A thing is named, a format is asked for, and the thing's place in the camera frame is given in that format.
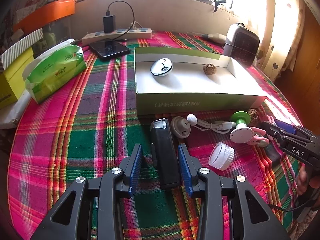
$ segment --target striped tablecloth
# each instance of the striped tablecloth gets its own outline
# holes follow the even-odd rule
[[[222,49],[198,36],[156,32],[152,39],[124,43],[131,54],[101,62],[85,52],[87,69],[70,80],[41,105],[31,100],[16,131],[8,171],[8,196],[12,222],[24,239],[30,239],[38,224],[66,187],[78,176],[102,176],[141,143],[145,155],[139,184],[132,199],[121,201],[126,239],[196,239],[199,201],[190,199],[184,187],[160,190],[158,174],[150,155],[150,123],[164,114],[137,118],[133,69],[134,47],[174,47],[221,52]],[[299,120],[281,92],[258,69],[249,68],[268,98],[258,114],[298,123]],[[204,120],[227,120],[234,111],[199,112]],[[244,175],[263,199],[289,207],[296,197],[300,164],[279,150],[275,141],[266,148],[235,144],[228,135],[191,128],[184,142],[192,156],[219,175]],[[235,149],[235,158],[224,172],[208,166],[208,157],[218,142]],[[229,221],[224,202],[224,234]],[[287,230],[294,225],[292,214],[276,212]],[[92,238],[96,237],[93,219]]]

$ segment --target wall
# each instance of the wall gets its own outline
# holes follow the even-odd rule
[[[83,0],[76,3],[71,16],[71,34],[81,39],[87,33],[103,31],[102,17],[108,5],[116,0]],[[135,14],[135,20],[144,28],[194,34],[221,33],[226,35],[231,24],[240,21],[223,9],[213,13],[213,6],[196,0],[124,0]],[[132,13],[128,5],[114,3],[111,14],[116,15],[116,28],[128,28]]]
[[[303,34],[293,72],[286,70],[275,82],[295,109],[303,126],[320,134],[320,26],[306,7]]]

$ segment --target human hand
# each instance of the human hand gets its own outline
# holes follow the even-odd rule
[[[310,179],[309,185],[312,188],[319,188],[320,187],[320,176],[315,176]],[[304,166],[300,169],[298,180],[297,180],[297,194],[302,195],[306,192],[308,188],[307,184],[307,173],[304,168]],[[316,207],[320,206],[320,196],[318,197],[318,200],[316,201],[315,205]]]

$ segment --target orange container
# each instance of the orange container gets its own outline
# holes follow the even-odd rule
[[[74,13],[75,0],[58,0],[48,3],[15,24],[13,26],[13,32],[22,29],[25,34],[30,34],[50,22]]]

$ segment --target phone screen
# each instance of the phone screen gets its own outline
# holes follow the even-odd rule
[[[107,39],[102,41],[96,41],[89,45],[93,50],[95,50],[101,57],[112,57],[121,52],[130,52],[130,49],[120,43]]]

